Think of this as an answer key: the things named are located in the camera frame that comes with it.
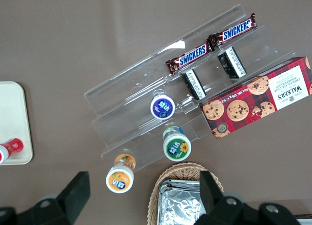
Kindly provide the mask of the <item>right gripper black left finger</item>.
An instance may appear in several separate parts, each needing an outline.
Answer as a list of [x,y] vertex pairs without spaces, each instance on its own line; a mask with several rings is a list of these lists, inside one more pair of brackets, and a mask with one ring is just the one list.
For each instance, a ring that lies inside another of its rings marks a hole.
[[88,171],[79,172],[55,198],[45,198],[17,215],[18,225],[73,225],[90,198]]

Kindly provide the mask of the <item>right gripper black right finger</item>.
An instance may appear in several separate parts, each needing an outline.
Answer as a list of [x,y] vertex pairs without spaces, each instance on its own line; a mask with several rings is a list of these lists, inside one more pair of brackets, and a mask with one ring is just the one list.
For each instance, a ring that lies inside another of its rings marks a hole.
[[198,225],[298,225],[284,206],[263,203],[254,209],[234,196],[225,196],[209,171],[200,172],[200,197],[206,213]]

